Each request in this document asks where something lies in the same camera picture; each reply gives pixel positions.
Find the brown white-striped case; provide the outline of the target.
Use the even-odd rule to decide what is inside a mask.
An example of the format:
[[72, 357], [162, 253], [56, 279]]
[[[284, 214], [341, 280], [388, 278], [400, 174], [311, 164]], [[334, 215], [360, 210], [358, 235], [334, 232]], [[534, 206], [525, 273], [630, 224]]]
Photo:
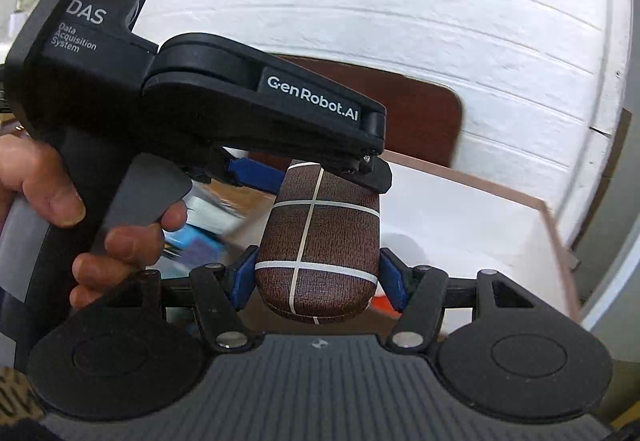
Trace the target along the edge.
[[289, 320], [343, 322], [378, 288], [380, 195], [294, 160], [270, 210], [255, 263], [267, 307]]

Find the orange silicone scrubber pad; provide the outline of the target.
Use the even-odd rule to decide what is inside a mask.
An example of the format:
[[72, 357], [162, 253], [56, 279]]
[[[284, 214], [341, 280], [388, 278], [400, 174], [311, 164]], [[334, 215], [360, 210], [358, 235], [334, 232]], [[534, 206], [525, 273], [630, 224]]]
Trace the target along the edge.
[[400, 317], [400, 313], [398, 313], [393, 305], [390, 304], [390, 300], [383, 296], [374, 296], [369, 305], [369, 309], [378, 314], [384, 315], [384, 317], [390, 317], [392, 320], [397, 320]]

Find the blue packaged card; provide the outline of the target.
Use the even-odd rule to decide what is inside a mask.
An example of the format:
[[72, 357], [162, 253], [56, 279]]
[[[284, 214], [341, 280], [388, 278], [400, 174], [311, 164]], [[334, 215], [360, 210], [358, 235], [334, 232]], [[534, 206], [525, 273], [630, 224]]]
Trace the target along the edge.
[[164, 232], [163, 256], [183, 270], [220, 262], [229, 249], [224, 238], [243, 223], [244, 216], [198, 183], [183, 201], [186, 224], [178, 231]]

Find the dark brown headboard panel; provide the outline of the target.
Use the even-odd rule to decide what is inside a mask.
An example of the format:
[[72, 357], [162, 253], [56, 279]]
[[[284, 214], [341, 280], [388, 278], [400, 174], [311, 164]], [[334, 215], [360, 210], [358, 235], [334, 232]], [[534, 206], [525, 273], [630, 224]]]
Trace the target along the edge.
[[282, 58], [384, 105], [386, 149], [450, 166], [463, 117], [462, 102], [454, 91], [381, 69], [306, 56]]

